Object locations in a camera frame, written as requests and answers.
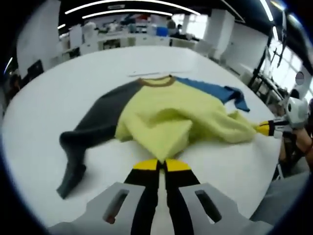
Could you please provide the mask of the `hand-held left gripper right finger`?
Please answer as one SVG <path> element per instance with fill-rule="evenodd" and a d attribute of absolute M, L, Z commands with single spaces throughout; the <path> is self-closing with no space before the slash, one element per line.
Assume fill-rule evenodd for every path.
<path fill-rule="evenodd" d="M 209 183 L 200 183 L 188 164 L 164 162 L 167 205 L 177 235 L 266 235 L 272 226 L 253 222 L 237 203 Z"/>

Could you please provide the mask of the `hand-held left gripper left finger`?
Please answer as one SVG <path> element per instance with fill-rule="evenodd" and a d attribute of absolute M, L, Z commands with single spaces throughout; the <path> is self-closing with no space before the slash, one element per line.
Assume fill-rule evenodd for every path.
<path fill-rule="evenodd" d="M 48 229 L 52 235 L 148 235 L 158 204 L 161 163 L 145 160 L 133 166 L 123 183 L 116 182 L 87 203 L 71 222 Z"/>

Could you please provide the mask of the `person's right hand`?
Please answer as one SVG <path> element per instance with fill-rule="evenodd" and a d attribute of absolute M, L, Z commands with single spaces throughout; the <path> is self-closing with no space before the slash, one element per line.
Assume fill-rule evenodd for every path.
<path fill-rule="evenodd" d="M 305 157 L 309 165 L 313 163 L 313 139 L 305 128 L 283 136 L 279 154 L 279 160 L 284 162 L 301 157 Z"/>

